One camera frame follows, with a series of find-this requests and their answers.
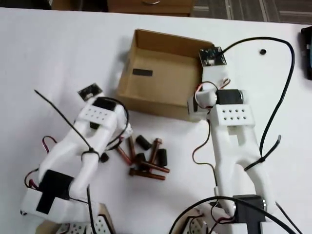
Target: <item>black tape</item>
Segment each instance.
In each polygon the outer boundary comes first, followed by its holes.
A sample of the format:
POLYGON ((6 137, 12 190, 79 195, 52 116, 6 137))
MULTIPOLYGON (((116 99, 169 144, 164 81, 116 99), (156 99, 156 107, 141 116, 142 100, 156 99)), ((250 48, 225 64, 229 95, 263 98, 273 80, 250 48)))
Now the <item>black tape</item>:
POLYGON ((132 75, 151 77, 153 76, 153 71, 134 68, 132 70, 132 75))

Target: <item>small black magnet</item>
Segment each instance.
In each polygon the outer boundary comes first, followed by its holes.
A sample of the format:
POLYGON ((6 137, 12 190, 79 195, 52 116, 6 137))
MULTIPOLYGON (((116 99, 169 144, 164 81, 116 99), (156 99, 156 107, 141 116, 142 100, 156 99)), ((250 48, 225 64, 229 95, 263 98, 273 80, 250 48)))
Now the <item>small black magnet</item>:
POLYGON ((261 55, 265 55, 266 53, 267 53, 267 51, 265 49, 260 50, 261 55))

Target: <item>bolt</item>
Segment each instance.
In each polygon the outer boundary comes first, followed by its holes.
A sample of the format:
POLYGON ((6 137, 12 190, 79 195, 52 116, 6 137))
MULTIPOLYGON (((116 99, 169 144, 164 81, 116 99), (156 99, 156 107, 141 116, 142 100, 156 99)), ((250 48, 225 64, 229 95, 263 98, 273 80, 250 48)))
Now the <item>bolt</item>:
POLYGON ((130 149, 130 158, 131 158, 131 161, 134 161, 136 158, 136 152, 135 152, 135 145, 133 143, 132 136, 128 138, 128 143, 129 143, 129 149, 130 149))
POLYGON ((149 173, 149 172, 142 172, 142 171, 135 170, 134 168, 130 168, 129 175, 131 175, 131 176, 141 176, 141 177, 152 178, 152 179, 159 179, 159 180, 165 180, 166 179, 166 177, 164 177, 162 175, 156 175, 156 174, 152 174, 152 173, 149 173))
POLYGON ((122 150, 120 146, 116 148, 117 152, 121 155, 122 159, 129 165, 132 165, 131 159, 127 156, 127 154, 122 150))
POLYGON ((165 168, 165 167, 158 167, 157 165, 153 164, 153 163, 149 163, 149 162, 144 162, 144 161, 140 161, 138 162, 139 165, 143 165, 143 166, 147 166, 150 169, 155 169, 161 172, 165 172, 165 173, 169 173, 170 169, 165 168))
POLYGON ((152 153, 151 153, 151 157, 150 157, 150 160, 148 161, 149 163, 155 163, 155 159, 156 159, 156 153, 157 153, 157 150, 159 149, 159 146, 162 144, 162 139, 160 138, 156 138, 154 140, 154 143, 153 143, 153 149, 152 149, 152 153))

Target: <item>white plastic bracket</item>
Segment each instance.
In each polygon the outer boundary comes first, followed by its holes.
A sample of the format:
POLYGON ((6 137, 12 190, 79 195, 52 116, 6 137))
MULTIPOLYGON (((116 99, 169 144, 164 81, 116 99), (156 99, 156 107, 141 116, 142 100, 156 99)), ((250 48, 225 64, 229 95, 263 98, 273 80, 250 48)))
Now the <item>white plastic bracket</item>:
MULTIPOLYGON (((215 105, 210 112, 210 121, 218 195, 232 197, 235 165, 245 168, 260 158, 254 134, 254 117, 247 104, 215 105), (237 136, 237 144, 230 140, 230 135, 237 136)), ((250 168, 247 174, 254 183, 256 194, 265 199, 268 212, 273 213, 275 199, 265 165, 260 163, 250 168)), ((230 216, 234 215, 232 201, 221 200, 220 203, 230 216)))

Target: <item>circuit board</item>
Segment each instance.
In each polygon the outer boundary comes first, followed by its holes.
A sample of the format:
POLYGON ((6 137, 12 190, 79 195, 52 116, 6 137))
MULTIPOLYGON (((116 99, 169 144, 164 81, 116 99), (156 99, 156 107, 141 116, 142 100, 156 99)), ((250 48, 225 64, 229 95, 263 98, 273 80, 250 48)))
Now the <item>circuit board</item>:
POLYGON ((222 52, 221 47, 213 47, 208 49, 199 50, 199 58, 203 67, 206 66, 216 66, 216 65, 226 65, 226 60, 224 55, 219 53, 222 52))

